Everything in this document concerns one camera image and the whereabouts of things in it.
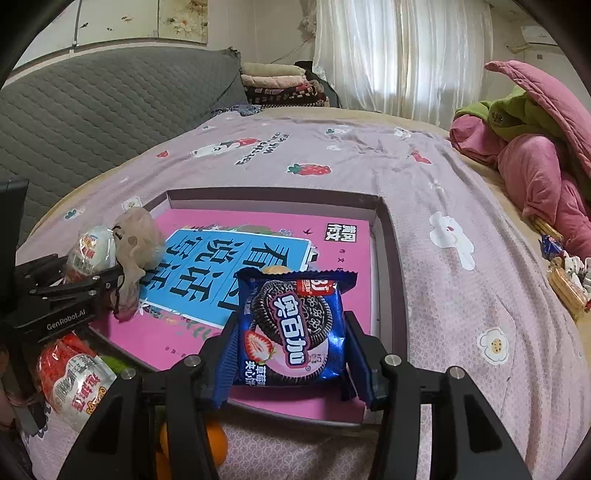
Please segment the red white snack bag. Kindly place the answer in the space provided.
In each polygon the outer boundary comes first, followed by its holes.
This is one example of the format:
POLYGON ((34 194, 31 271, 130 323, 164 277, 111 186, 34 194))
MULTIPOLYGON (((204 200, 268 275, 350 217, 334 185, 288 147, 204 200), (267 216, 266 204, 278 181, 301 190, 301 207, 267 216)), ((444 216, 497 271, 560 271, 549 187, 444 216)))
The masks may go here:
POLYGON ((92 227, 82 233, 70 249, 64 269, 64 282, 82 281, 113 268, 115 264, 112 231, 101 225, 92 227))
POLYGON ((42 350, 37 373, 45 399, 76 432, 80 432, 116 379, 110 367, 75 333, 42 350))

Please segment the orange tangerine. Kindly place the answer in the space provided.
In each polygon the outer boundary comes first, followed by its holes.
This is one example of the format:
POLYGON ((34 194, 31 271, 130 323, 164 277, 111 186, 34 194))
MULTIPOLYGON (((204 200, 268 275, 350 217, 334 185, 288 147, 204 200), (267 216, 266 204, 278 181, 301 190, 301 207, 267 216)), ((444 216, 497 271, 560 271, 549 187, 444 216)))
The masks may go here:
MULTIPOLYGON (((228 456, 228 438, 217 419, 208 417, 205 419, 206 433, 211 445, 211 453, 215 467, 221 467, 228 456)), ((163 423, 159 432, 161 453, 168 459, 167 426, 163 423)))
POLYGON ((171 480, 169 461, 161 452, 155 453, 156 475, 158 480, 171 480))

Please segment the blue oreo cookie packet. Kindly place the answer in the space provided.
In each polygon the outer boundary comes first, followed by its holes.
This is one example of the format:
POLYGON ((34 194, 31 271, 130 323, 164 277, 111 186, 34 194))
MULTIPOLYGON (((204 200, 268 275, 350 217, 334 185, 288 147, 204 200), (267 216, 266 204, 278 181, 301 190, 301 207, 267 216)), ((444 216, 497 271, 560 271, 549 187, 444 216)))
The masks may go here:
POLYGON ((346 375, 342 295, 356 286, 351 271, 235 273, 238 281, 238 371, 249 387, 295 387, 346 375))

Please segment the walnut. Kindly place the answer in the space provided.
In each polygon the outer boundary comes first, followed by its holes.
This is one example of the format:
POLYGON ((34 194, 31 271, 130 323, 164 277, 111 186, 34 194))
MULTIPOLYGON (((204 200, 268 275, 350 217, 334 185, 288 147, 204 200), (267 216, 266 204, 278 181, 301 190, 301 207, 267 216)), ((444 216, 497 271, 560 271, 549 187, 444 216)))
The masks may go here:
POLYGON ((263 274, 280 275, 290 272, 290 268, 283 265, 270 265, 262 269, 263 274))

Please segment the grey shallow cardboard box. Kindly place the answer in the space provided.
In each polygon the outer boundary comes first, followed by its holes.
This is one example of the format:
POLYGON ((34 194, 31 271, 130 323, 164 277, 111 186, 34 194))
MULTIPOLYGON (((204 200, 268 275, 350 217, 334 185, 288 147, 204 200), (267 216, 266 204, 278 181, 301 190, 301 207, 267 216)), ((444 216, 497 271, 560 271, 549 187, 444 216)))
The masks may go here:
POLYGON ((216 337, 214 403, 353 429, 387 389, 380 362, 407 352, 394 226, 377 195, 308 189, 168 190, 147 203, 166 238, 125 322, 91 328, 165 370, 216 337))

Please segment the pink and blue book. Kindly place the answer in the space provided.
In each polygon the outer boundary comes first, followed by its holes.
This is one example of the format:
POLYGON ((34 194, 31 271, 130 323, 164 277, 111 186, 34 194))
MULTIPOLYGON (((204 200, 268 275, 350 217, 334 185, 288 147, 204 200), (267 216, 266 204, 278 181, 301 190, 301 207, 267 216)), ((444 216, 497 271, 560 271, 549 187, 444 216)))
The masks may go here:
POLYGON ((160 263, 140 282, 139 307, 94 329, 153 370, 165 370, 231 328, 230 401, 280 417, 360 424, 349 388, 344 314, 370 331, 372 235, 366 220, 168 207, 160 263))

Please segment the strawberry print purple bedsheet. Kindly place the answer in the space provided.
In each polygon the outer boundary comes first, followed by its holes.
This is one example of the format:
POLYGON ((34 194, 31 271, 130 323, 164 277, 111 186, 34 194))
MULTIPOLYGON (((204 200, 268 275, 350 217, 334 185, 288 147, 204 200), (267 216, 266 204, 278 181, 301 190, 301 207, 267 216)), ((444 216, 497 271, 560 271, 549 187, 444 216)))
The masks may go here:
POLYGON ((228 113, 64 199, 19 248, 65 253, 132 205, 171 249, 144 309, 99 331, 155 369, 197 352, 238 303, 245 266, 353 271, 363 330, 419 368, 464 368, 536 479, 556 479, 590 427, 578 329, 498 195, 437 128, 339 109, 228 113))

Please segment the grey quilted headboard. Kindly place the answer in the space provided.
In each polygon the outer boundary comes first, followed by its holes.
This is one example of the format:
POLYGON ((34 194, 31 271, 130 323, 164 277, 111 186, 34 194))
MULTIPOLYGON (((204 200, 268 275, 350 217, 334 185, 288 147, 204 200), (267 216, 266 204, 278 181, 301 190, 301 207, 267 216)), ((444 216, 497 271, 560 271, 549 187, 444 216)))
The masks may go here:
POLYGON ((129 47, 36 70, 1 91, 1 177, 29 187, 19 239, 75 188, 246 100, 235 49, 129 47))

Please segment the yellow wafer snack packet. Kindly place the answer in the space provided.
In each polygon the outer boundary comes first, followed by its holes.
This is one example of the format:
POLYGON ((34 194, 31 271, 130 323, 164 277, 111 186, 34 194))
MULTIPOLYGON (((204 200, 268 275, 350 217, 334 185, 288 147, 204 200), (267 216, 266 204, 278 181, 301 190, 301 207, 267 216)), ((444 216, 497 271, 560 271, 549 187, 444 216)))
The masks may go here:
POLYGON ((586 294, 570 280, 562 267, 552 264, 549 269, 548 280, 553 291, 575 322, 588 312, 589 300, 586 294))

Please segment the small blue candy wrapper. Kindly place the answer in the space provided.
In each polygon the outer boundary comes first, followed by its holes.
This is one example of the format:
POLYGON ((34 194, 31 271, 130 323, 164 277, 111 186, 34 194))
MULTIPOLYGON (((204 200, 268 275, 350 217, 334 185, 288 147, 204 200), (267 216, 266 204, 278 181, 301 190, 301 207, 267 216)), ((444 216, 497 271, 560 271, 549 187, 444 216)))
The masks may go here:
POLYGON ((548 261, 552 261, 556 257, 563 257, 564 249, 562 245, 551 235, 541 235, 540 248, 542 257, 548 261))

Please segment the floral white scrunchie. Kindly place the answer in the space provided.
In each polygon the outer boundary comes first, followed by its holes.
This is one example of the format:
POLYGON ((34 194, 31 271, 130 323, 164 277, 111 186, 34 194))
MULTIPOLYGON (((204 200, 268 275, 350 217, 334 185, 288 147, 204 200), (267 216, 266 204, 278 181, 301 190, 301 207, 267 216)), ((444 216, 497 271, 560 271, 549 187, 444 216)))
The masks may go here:
POLYGON ((565 253, 563 255, 563 268, 569 280, 587 296, 590 296, 591 258, 587 257, 582 260, 578 256, 570 256, 565 253))

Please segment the pink quilt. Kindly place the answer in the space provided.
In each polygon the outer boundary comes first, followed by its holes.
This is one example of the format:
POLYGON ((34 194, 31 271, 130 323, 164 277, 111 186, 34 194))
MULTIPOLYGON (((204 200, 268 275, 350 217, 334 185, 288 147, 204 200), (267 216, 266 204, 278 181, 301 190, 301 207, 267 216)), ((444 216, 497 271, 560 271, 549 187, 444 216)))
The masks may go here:
POLYGON ((566 140, 523 134, 510 142, 481 119, 452 122, 452 145, 463 155, 498 171, 507 195, 525 218, 539 218, 563 238, 567 252, 590 255, 590 113, 560 80, 517 60, 490 61, 549 113, 566 140))

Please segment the stack of folded blankets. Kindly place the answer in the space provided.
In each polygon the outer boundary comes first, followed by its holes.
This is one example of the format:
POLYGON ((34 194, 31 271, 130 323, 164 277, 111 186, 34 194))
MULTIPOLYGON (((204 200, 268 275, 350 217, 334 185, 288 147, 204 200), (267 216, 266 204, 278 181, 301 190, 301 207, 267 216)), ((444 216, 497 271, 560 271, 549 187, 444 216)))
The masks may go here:
POLYGON ((300 65, 242 63, 240 80, 250 104, 263 108, 329 107, 331 87, 300 65))

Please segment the green blanket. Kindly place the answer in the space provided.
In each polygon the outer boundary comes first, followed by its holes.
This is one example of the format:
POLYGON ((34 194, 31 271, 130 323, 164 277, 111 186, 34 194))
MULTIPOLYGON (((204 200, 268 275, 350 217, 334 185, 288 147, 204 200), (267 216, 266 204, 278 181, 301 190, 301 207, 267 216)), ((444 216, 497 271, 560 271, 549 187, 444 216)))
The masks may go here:
POLYGON ((455 112, 455 119, 471 115, 481 119, 506 142, 523 134, 539 134, 566 140, 556 120, 522 88, 516 86, 504 98, 481 100, 455 112))

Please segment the white sheer curtain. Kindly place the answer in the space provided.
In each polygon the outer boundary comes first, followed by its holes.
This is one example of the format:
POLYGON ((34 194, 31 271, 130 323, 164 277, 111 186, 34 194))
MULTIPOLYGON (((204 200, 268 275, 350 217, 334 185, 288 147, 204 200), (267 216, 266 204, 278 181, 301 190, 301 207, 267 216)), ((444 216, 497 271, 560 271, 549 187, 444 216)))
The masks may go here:
POLYGON ((312 69, 342 107, 450 127, 493 54, 485 1, 319 1, 312 69))

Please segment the white air conditioner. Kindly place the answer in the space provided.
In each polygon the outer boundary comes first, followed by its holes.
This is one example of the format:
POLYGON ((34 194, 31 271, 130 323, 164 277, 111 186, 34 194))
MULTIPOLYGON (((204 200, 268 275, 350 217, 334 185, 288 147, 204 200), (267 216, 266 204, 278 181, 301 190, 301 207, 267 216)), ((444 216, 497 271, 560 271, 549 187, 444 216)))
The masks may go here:
POLYGON ((526 43, 531 45, 557 46, 546 29, 539 25, 522 25, 522 36, 526 43))

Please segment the wall painting panels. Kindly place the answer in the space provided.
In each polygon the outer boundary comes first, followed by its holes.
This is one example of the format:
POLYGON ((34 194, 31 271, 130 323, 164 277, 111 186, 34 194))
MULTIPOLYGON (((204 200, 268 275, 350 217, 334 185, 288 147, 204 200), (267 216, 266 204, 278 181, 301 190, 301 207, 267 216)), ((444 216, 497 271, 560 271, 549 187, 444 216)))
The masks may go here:
POLYGON ((207 13, 207 1, 74 1, 35 37, 16 66, 74 47, 110 41, 161 38, 205 45, 207 13))

